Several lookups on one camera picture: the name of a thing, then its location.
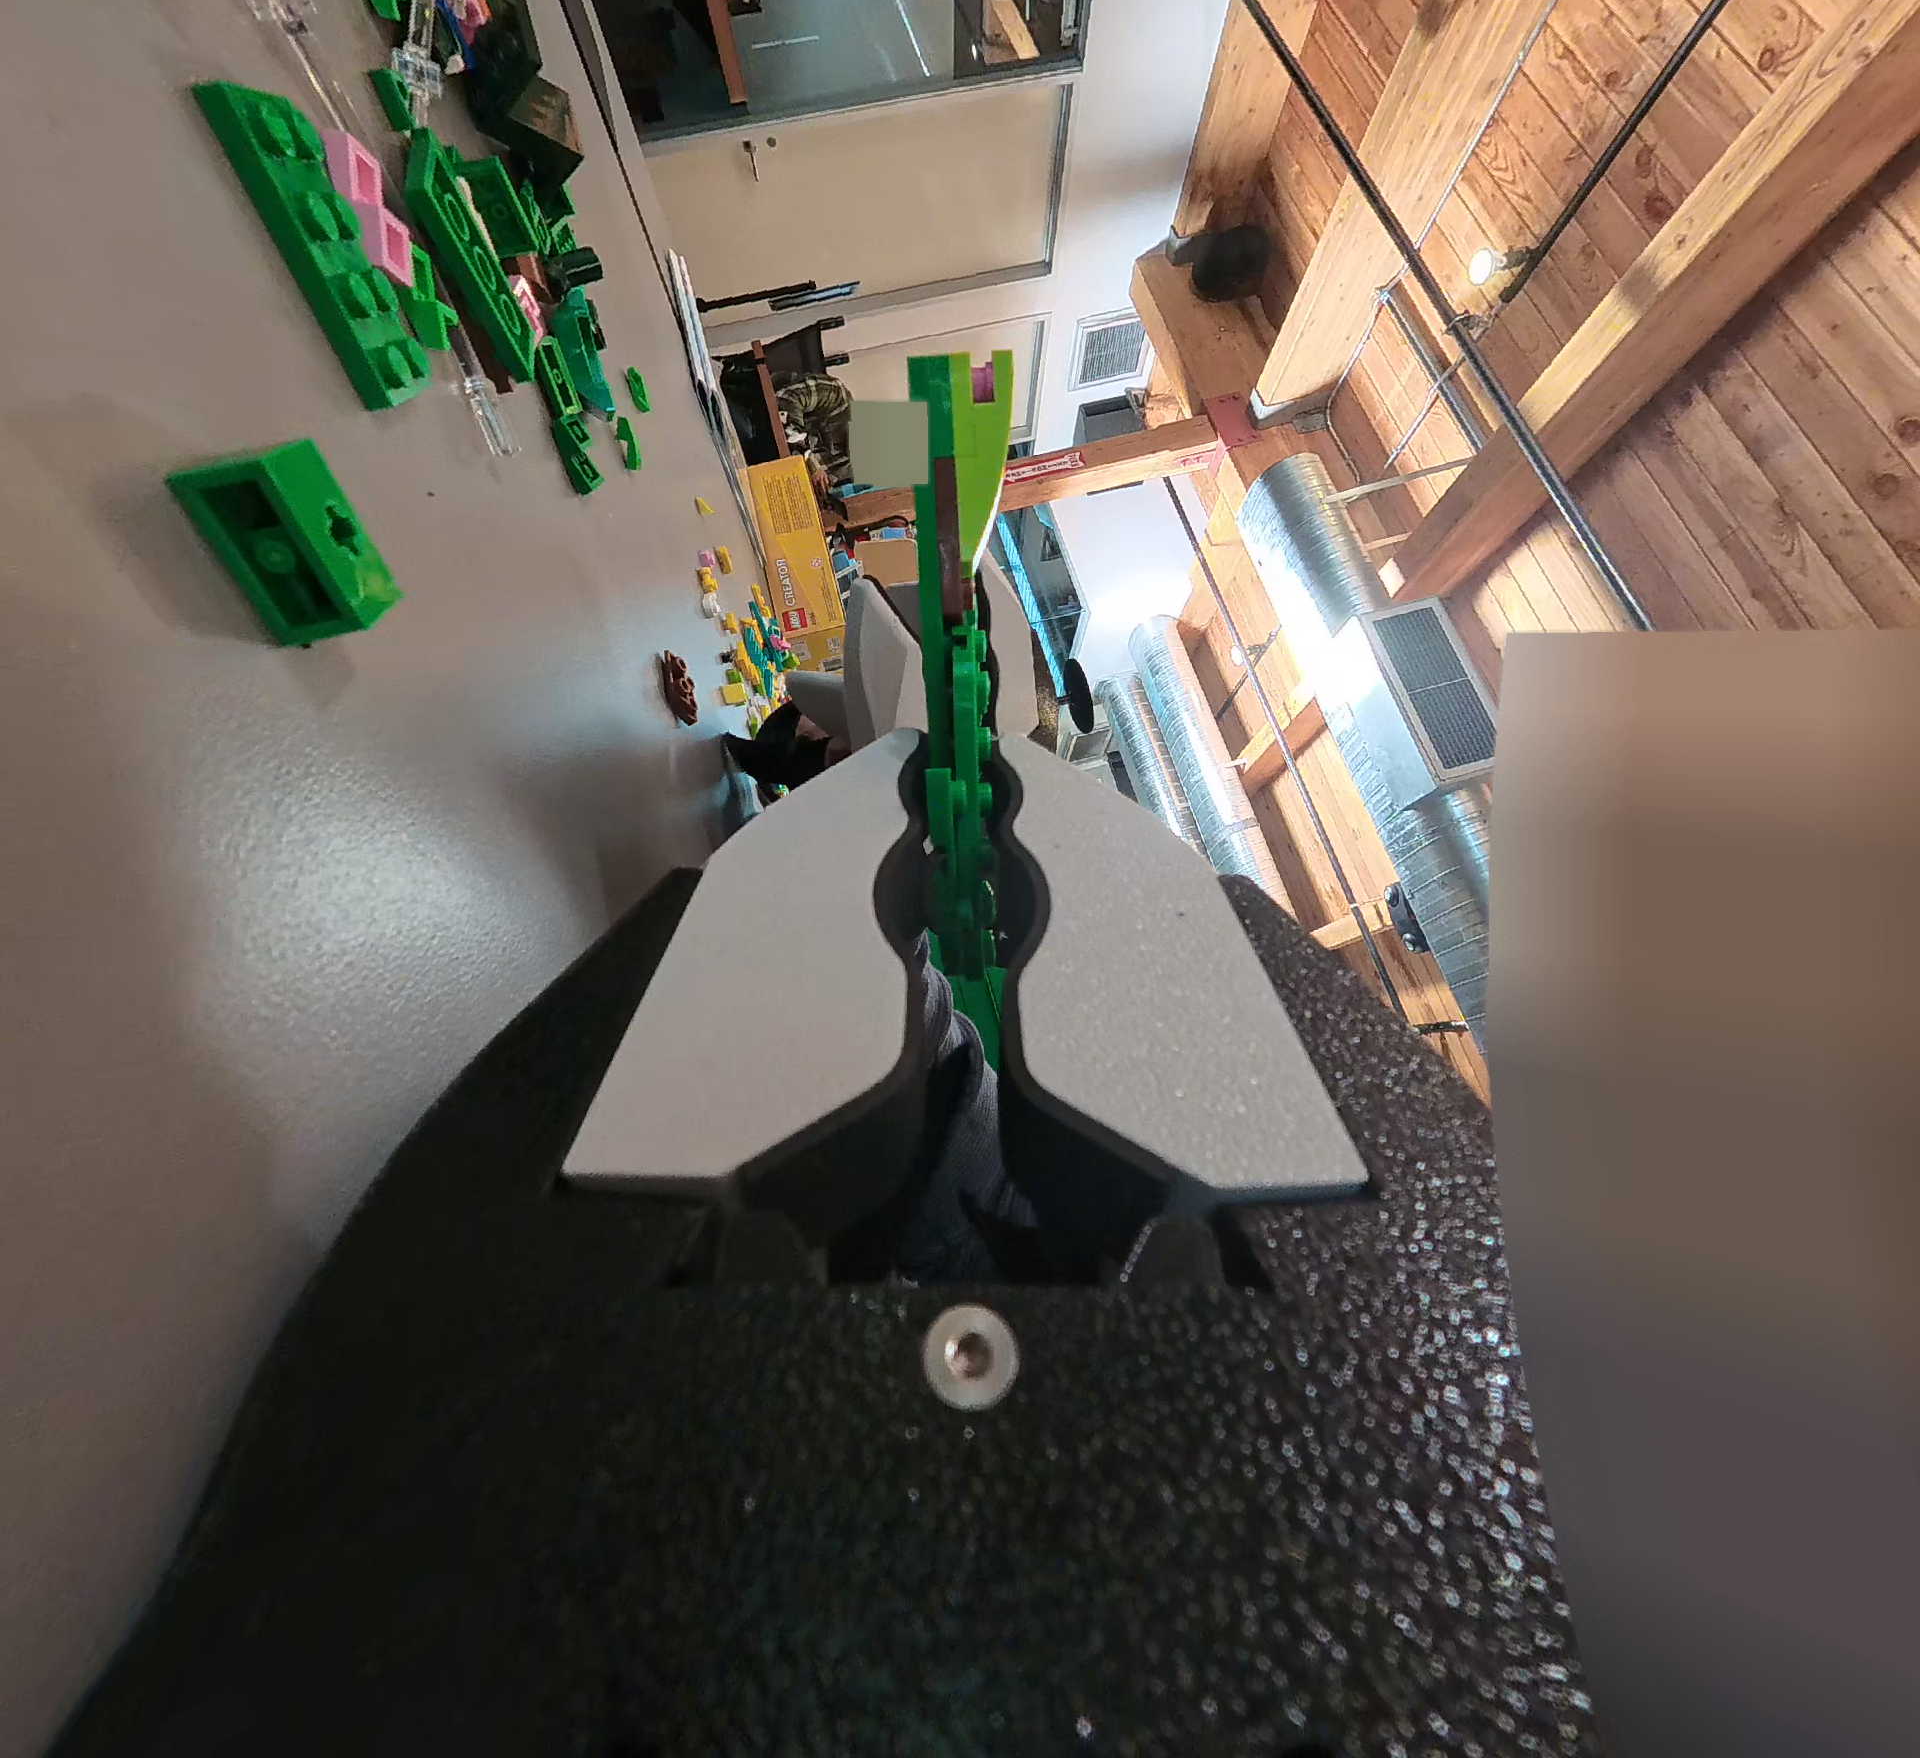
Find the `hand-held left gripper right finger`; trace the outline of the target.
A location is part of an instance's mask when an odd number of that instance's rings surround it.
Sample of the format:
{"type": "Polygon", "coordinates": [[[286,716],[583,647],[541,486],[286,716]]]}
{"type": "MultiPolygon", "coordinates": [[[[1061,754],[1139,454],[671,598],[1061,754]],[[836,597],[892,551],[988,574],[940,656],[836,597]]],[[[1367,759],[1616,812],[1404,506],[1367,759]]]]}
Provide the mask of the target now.
{"type": "Polygon", "coordinates": [[[1025,738],[998,754],[1005,1167],[1076,1250],[1367,1183],[1212,865],[1025,738]]]}

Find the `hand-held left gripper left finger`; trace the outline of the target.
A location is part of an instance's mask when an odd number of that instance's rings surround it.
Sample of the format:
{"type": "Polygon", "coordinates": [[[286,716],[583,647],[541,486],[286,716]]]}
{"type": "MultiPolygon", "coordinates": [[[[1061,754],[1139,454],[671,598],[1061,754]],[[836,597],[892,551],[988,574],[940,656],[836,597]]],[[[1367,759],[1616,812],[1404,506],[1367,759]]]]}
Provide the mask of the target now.
{"type": "Polygon", "coordinates": [[[562,1160],[568,1185],[786,1218],[899,1196],[925,1115],[923,822],[887,733],[762,810],[693,885],[562,1160]]]}

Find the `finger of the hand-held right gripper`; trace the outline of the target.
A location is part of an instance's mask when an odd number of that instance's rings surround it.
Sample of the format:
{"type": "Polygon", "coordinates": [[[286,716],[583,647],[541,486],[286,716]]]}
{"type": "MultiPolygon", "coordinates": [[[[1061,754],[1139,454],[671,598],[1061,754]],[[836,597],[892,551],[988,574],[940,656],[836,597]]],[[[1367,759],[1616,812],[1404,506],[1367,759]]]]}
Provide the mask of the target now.
{"type": "Polygon", "coordinates": [[[887,591],[869,578],[851,589],[846,602],[843,691],[851,747],[897,729],[928,729],[921,645],[887,591]]]}

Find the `green lego plate assembly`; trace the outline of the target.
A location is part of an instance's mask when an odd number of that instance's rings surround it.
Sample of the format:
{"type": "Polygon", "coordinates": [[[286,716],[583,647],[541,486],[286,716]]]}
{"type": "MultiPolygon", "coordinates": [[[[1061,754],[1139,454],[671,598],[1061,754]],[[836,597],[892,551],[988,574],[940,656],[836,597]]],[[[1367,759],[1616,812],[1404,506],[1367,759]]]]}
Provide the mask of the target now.
{"type": "Polygon", "coordinates": [[[998,515],[1010,447],[1014,360],[993,351],[907,360],[923,409],[916,488],[918,612],[925,695],[923,814],[930,951],[977,1030],[993,1025],[995,947],[990,763],[993,686],[977,562],[998,515]]]}

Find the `small colourful lego pieces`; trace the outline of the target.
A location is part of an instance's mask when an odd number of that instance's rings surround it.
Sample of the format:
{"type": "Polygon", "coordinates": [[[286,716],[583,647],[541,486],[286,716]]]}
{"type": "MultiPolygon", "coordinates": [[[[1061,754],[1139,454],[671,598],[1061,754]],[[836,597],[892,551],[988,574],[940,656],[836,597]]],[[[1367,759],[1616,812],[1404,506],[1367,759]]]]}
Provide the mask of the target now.
{"type": "Polygon", "coordinates": [[[702,548],[696,560],[696,580],[702,612],[714,619],[724,637],[721,690],[724,705],[744,716],[754,733],[784,700],[795,673],[840,673],[845,667],[845,620],[814,604],[795,584],[786,568],[777,568],[777,584],[747,586],[739,610],[721,602],[720,584],[731,574],[731,554],[721,545],[702,548]]]}

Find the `yellow lego box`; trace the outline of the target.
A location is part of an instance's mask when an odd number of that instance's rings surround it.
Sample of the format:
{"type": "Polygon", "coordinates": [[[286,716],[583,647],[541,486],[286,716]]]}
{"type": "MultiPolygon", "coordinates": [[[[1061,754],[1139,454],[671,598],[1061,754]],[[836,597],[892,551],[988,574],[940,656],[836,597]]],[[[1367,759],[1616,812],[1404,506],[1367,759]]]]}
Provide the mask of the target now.
{"type": "Polygon", "coordinates": [[[799,454],[751,464],[746,483],[781,640],[802,669],[838,669],[845,609],[811,465],[799,454]]]}

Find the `clear lego piece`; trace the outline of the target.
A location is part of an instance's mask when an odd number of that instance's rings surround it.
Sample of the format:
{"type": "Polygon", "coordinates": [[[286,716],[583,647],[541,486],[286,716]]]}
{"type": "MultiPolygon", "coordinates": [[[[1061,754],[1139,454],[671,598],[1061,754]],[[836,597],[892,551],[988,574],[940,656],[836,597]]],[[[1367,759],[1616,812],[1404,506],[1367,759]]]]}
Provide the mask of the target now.
{"type": "Polygon", "coordinates": [[[492,398],[492,378],[485,376],[483,366],[467,339],[463,326],[453,322],[448,333],[450,351],[456,360],[461,390],[467,400],[467,409],[482,434],[485,450],[496,458],[512,458],[518,454],[518,443],[505,418],[499,414],[492,398]]]}

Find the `green holed lego brick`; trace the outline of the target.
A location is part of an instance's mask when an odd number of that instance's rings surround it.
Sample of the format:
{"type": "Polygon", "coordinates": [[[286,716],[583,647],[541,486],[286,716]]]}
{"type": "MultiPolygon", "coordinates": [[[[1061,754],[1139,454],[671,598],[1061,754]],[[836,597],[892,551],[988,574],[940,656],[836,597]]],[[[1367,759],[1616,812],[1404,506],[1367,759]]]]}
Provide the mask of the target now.
{"type": "Polygon", "coordinates": [[[163,481],[277,645],[369,631],[403,598],[311,439],[174,469],[163,481]]]}

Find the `cluster of green lego parts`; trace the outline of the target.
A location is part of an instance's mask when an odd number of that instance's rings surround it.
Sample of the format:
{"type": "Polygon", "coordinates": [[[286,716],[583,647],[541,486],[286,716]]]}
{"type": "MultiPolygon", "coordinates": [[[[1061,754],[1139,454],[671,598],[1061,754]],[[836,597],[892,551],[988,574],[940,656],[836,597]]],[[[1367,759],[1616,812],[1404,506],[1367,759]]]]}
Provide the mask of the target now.
{"type": "Polygon", "coordinates": [[[379,157],[350,128],[316,124],[269,90],[208,80],[189,95],[365,407],[416,398],[429,352],[450,351],[458,322],[485,342],[483,373],[539,387],[577,494],[603,483],[589,414],[608,421],[622,465],[638,468],[633,427],[604,387],[591,303],[579,288],[553,300],[512,270],[509,246],[541,224],[499,161],[467,161],[409,116],[394,210],[379,157]]]}

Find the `white vent grille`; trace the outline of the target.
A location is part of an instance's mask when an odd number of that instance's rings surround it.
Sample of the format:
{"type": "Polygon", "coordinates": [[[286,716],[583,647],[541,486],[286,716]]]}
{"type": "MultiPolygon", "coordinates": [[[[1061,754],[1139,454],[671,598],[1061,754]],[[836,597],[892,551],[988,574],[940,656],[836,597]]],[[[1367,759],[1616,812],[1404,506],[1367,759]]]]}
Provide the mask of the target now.
{"type": "Polygon", "coordinates": [[[1068,351],[1068,390],[1112,397],[1146,378],[1149,339],[1134,309],[1076,320],[1068,351]]]}

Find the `ribbed silver ventilation duct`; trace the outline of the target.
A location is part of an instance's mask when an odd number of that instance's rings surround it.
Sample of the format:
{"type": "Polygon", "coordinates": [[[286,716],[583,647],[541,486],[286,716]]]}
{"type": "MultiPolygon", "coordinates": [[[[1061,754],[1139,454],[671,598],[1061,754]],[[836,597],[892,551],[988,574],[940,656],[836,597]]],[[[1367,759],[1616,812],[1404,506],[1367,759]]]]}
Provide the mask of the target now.
{"type": "Polygon", "coordinates": [[[1283,900],[1271,846],[1200,687],[1180,620],[1170,614],[1139,620],[1129,656],[1200,848],[1216,873],[1254,881],[1283,900]]]}

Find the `large silver ventilation duct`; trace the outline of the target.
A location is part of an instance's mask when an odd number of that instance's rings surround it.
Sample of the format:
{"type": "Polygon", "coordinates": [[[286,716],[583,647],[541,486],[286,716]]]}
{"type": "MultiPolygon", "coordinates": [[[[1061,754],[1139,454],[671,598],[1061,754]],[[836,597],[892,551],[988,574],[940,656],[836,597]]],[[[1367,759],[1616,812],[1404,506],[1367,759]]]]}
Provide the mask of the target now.
{"type": "Polygon", "coordinates": [[[1379,834],[1404,914],[1485,1049],[1492,776],[1436,785],[1369,645],[1365,616],[1389,607],[1389,592],[1318,456],[1287,456],[1252,480],[1236,528],[1379,834]]]}

